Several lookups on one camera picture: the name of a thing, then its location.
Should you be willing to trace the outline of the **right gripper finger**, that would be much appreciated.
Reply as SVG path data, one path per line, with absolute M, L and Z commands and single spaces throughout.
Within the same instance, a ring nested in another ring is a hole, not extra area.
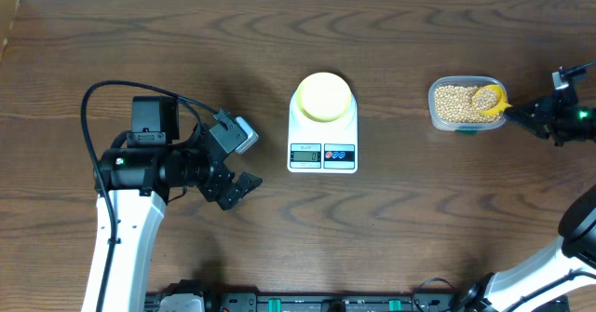
M 504 111 L 504 116 L 508 118 L 533 118 L 538 113 L 543 99 L 536 99 L 526 104 L 508 107 Z
M 532 135 L 536 136 L 536 138 L 548 140 L 550 137 L 550 131 L 548 127 L 540 122 L 536 122 L 532 118 L 507 115 L 506 119 L 507 121 L 510 121 L 513 124 L 522 127 Z

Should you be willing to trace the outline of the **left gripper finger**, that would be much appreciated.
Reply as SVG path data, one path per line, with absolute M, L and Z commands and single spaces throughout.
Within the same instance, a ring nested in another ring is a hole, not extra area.
M 243 197 L 243 189 L 235 183 L 230 183 L 217 194 L 215 202 L 222 210 L 231 210 Z
M 254 189 L 258 188 L 262 184 L 262 182 L 262 178 L 247 172 L 242 172 L 236 181 L 237 191 L 242 196 L 245 196 Z

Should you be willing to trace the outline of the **yellow plastic measuring scoop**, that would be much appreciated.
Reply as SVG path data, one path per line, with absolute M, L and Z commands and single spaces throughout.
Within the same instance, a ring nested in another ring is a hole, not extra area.
M 492 84 L 480 88 L 472 96 L 471 106 L 481 115 L 494 116 L 503 113 L 510 104 L 504 89 Z

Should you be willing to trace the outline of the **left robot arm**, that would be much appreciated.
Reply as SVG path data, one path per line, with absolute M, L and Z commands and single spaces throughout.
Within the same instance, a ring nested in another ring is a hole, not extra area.
M 196 130 L 170 144 L 164 132 L 119 134 L 96 161 L 97 236 L 83 308 L 140 311 L 159 226 L 173 188 L 195 187 L 222 210 L 233 209 L 262 179 L 224 164 L 258 139 L 249 126 Z

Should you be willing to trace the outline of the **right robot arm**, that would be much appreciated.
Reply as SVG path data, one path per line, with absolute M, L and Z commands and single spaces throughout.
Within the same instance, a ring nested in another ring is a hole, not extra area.
M 551 137 L 557 146 L 595 139 L 595 111 L 562 93 L 510 107 L 505 115 L 538 137 Z M 509 270 L 487 274 L 460 296 L 454 309 L 533 311 L 594 283 L 595 189 L 590 188 L 563 215 L 550 245 Z

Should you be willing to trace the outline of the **white digital kitchen scale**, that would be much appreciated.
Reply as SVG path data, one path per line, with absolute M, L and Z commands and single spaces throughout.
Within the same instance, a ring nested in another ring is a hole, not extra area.
M 291 97 L 287 169 L 294 173 L 352 174 L 359 168 L 358 105 L 352 93 L 337 119 L 318 122 L 301 110 L 299 90 Z

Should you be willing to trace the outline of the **pale yellow bowl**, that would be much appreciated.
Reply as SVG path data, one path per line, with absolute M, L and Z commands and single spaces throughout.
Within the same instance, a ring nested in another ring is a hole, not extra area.
M 298 110 L 312 121 L 327 123 L 343 117 L 352 104 L 352 92 L 339 75 L 311 74 L 296 90 Z

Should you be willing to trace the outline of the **clear plastic container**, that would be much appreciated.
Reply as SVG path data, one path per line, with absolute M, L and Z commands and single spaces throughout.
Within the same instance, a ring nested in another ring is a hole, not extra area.
M 456 75 L 438 79 L 429 89 L 433 126 L 445 131 L 482 131 L 506 123 L 510 107 L 505 87 L 488 76 Z

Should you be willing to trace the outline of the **soybeans in container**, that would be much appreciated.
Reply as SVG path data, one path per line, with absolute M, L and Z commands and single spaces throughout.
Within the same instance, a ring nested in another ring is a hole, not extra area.
M 440 86 L 434 92 L 435 107 L 440 119 L 453 123 L 484 123 L 499 121 L 502 114 L 484 116 L 471 106 L 472 96 L 480 87 Z

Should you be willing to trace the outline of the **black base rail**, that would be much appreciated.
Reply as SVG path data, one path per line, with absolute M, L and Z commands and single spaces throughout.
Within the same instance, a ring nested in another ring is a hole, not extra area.
M 415 294 L 274 294 L 251 287 L 210 290 L 197 280 L 183 279 L 162 292 L 148 292 L 144 312 L 390 312 L 447 311 L 456 298 L 448 292 Z

